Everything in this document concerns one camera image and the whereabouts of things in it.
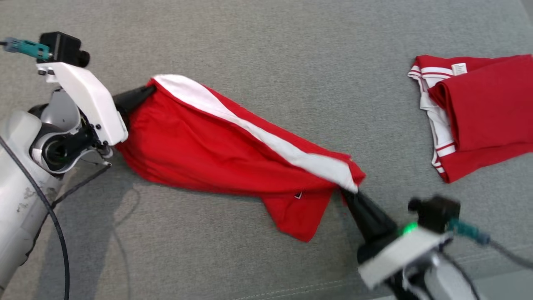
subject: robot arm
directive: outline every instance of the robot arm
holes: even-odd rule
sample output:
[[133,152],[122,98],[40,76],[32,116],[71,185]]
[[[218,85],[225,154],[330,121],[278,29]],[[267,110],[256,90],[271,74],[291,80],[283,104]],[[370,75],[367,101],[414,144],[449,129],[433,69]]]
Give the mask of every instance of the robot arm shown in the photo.
[[[28,170],[48,201],[58,196],[63,177],[90,152],[104,159],[110,146],[127,139],[127,113],[155,88],[141,87],[112,97],[88,70],[81,42],[63,33],[47,33],[39,43],[8,39],[10,52],[37,58],[47,82],[59,83],[50,102],[29,112],[15,111],[0,121],[0,136]],[[110,165],[105,160],[102,164]],[[0,148],[0,297],[18,266],[31,252],[48,213],[30,181]]]
[[[0,121],[1,138],[46,200],[53,201],[64,175],[82,156],[89,152],[103,159],[112,156],[110,146],[128,137],[128,113],[155,87],[143,86],[112,97],[84,69],[89,54],[79,49],[81,42],[63,33],[43,34],[39,43],[6,41],[0,43],[4,49],[37,58],[38,73],[61,86],[48,104],[29,112],[16,111]],[[1,297],[18,266],[28,258],[49,211],[4,148],[0,148],[0,165]],[[396,223],[364,194],[342,193],[365,238],[357,258],[369,288],[385,283],[400,300],[479,299],[463,272],[442,253],[451,240],[445,225],[458,217],[458,203],[441,198],[410,203],[419,213],[420,226],[401,234]]]
[[479,300],[464,272],[442,252],[452,241],[447,224],[459,217],[458,202],[436,196],[413,199],[418,222],[403,230],[370,198],[342,190],[365,244],[357,251],[359,274],[368,288],[384,283],[398,300]]

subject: teal connector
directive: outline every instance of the teal connector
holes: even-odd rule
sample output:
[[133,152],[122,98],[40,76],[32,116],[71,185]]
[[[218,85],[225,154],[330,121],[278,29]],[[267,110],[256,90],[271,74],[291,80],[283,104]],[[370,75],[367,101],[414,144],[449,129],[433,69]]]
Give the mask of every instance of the teal connector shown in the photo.
[[481,245],[486,245],[490,242],[490,235],[488,233],[458,219],[450,220],[448,223],[448,231],[453,231],[454,234],[466,236]]
[[40,60],[49,60],[51,57],[50,47],[27,40],[18,40],[13,37],[5,39],[7,45],[4,50],[7,52],[22,53]]

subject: gray fabric surface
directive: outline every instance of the gray fabric surface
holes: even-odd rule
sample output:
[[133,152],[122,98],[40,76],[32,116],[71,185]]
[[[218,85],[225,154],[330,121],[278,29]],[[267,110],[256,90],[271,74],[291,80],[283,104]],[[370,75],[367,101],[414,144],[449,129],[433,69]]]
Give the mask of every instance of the gray fabric surface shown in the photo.
[[[431,134],[406,76],[418,54],[500,57],[533,52],[519,0],[1,0],[0,36],[60,30],[83,41],[89,69],[118,93],[158,73],[204,83],[257,115],[346,152],[362,185],[406,223],[411,196],[462,201],[464,219],[533,258],[533,155],[451,185],[432,168]],[[47,102],[33,60],[0,53],[0,117]],[[154,185],[117,155],[114,167],[58,207],[72,299],[366,299],[362,242],[336,195],[310,243],[278,232],[257,199]],[[94,171],[79,166],[72,183]],[[457,240],[475,277],[516,267]],[[61,251],[46,223],[4,299],[59,299]]]

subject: white trim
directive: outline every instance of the white trim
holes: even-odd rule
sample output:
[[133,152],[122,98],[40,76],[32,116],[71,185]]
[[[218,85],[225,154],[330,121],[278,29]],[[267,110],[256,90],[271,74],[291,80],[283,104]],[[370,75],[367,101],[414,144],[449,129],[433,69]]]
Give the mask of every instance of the white trim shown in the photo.
[[451,69],[441,68],[441,67],[425,67],[425,68],[422,68],[421,72],[422,72],[422,74],[425,74],[425,73],[444,73],[444,74],[448,74],[450,76],[454,75],[454,72]]
[[424,86],[422,84],[422,81],[424,80],[422,77],[420,77],[420,75],[412,75],[412,74],[407,74],[407,76],[411,77],[412,79],[418,81],[418,86],[420,86],[420,93],[424,93]]
[[422,77],[422,75],[420,73],[416,73],[416,72],[409,72],[409,73],[407,73],[407,76],[409,76],[411,78]]
[[350,192],[357,192],[357,185],[353,182],[352,173],[347,163],[329,156],[303,152],[286,140],[237,117],[215,95],[211,94],[208,89],[192,79],[172,74],[157,75],[154,79],[181,101],[248,131],[290,164],[332,183],[336,183]]
[[437,164],[441,164],[440,162],[437,162],[438,158],[439,158],[439,156],[437,155],[437,152],[435,151],[435,149],[433,149],[433,158],[431,159],[431,164],[434,167],[437,167]]
[[455,152],[455,145],[450,145],[444,149],[441,149],[441,150],[438,150],[437,151],[437,154],[439,157],[443,157],[443,156],[446,156],[448,154],[452,154],[453,152]]
[[448,79],[451,78],[451,76],[444,75],[444,74],[422,74],[423,78],[440,78],[440,79]]

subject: clothing tag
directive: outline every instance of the clothing tag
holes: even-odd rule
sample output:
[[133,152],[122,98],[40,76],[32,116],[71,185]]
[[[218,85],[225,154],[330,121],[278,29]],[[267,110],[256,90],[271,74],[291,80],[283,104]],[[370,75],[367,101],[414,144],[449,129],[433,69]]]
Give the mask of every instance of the clothing tag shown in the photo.
[[451,66],[451,70],[454,72],[454,76],[468,73],[466,71],[466,63],[465,62],[462,63],[462,64],[452,65]]

